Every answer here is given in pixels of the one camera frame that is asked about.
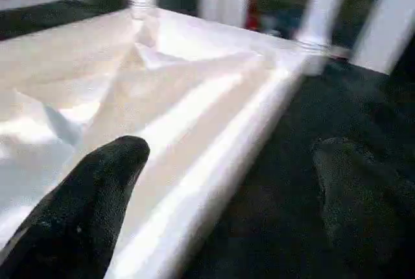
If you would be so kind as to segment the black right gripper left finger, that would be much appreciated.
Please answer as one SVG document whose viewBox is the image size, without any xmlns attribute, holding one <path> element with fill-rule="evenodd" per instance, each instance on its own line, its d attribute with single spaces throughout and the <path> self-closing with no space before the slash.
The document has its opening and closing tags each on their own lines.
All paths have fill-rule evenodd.
<svg viewBox="0 0 415 279">
<path fill-rule="evenodd" d="M 125 135 L 85 155 L 1 250 L 1 277 L 104 278 L 149 154 Z"/>
</svg>

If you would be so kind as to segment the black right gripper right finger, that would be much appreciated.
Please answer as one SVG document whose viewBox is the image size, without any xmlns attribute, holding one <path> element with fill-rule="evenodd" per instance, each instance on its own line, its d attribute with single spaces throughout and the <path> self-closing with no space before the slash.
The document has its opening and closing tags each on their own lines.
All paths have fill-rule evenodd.
<svg viewBox="0 0 415 279">
<path fill-rule="evenodd" d="M 362 144 L 313 148 L 329 243 L 355 278 L 414 277 L 414 182 Z"/>
</svg>

